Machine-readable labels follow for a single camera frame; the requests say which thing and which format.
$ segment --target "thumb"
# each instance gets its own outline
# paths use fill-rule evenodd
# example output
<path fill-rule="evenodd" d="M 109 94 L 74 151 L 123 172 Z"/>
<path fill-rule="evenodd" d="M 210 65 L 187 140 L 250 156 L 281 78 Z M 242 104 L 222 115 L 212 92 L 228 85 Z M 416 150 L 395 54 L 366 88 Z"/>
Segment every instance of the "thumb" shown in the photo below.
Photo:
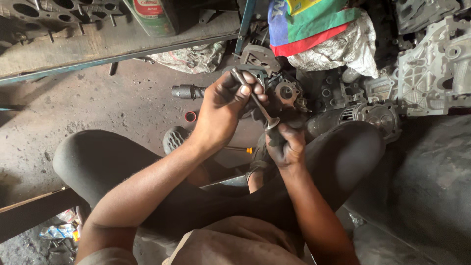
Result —
<path fill-rule="evenodd" d="M 286 124 L 279 124 L 278 130 L 280 134 L 285 138 L 293 151 L 301 152 L 306 145 L 304 140 L 304 132 L 297 131 Z"/>
<path fill-rule="evenodd" d="M 229 105 L 234 108 L 235 111 L 239 111 L 245 107 L 250 99 L 252 93 L 252 87 L 249 84 L 241 85 L 234 95 L 234 98 L 229 102 Z"/>

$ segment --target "man's right hand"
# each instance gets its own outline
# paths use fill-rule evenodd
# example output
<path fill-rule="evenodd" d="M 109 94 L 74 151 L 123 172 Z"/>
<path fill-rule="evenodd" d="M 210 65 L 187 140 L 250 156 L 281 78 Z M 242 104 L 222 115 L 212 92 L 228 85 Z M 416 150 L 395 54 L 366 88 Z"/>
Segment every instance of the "man's right hand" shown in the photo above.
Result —
<path fill-rule="evenodd" d="M 306 141 L 304 140 L 304 132 L 298 131 L 286 124 L 279 124 L 278 130 L 281 135 L 288 141 L 283 146 L 271 147 L 270 137 L 266 134 L 267 150 L 273 161 L 276 163 L 280 171 L 290 170 L 291 168 L 305 168 L 304 149 Z"/>

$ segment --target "hand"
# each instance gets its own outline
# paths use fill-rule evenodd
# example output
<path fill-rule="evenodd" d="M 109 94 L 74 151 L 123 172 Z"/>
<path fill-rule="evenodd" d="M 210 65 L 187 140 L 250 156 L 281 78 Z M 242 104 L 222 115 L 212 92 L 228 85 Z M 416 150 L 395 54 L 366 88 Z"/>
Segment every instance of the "hand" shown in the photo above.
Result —
<path fill-rule="evenodd" d="M 304 149 L 306 147 L 306 141 L 304 140 L 304 131 L 297 131 L 286 124 L 279 124 L 278 130 L 288 141 L 287 143 L 283 146 L 271 147 L 268 144 L 271 141 L 268 134 L 266 134 L 266 141 L 268 153 L 280 171 L 288 170 L 296 166 L 305 167 Z"/>
<path fill-rule="evenodd" d="M 212 152 L 223 148 L 232 139 L 252 90 L 260 102 L 268 101 L 268 96 L 263 94 L 264 89 L 256 78 L 246 71 L 242 73 L 247 83 L 252 85 L 241 86 L 231 72 L 226 71 L 204 92 L 198 122 L 190 139 L 203 144 L 204 148 Z M 238 88 L 235 93 L 231 92 L 234 87 Z"/>

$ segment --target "wooden plank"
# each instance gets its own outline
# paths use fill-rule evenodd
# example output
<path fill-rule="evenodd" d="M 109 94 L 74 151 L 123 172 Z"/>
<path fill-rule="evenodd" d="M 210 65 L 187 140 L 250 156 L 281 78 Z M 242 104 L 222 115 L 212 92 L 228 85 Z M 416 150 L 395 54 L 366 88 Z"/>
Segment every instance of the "wooden plank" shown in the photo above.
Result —
<path fill-rule="evenodd" d="M 234 34 L 240 27 L 237 12 L 224 12 L 207 24 L 199 24 L 198 14 L 193 11 L 181 19 L 179 35 L 155 38 L 149 37 L 135 19 L 128 22 L 129 19 L 116 17 L 116 27 L 108 21 L 100 24 L 99 30 L 96 24 L 83 25 L 85 35 L 67 37 L 70 33 L 62 31 L 53 35 L 54 43 L 45 36 L 24 46 L 14 45 L 0 56 L 0 79 L 184 43 L 191 45 L 193 41 Z"/>
<path fill-rule="evenodd" d="M 72 189 L 50 192 L 0 209 L 0 243 L 31 229 L 84 200 Z"/>

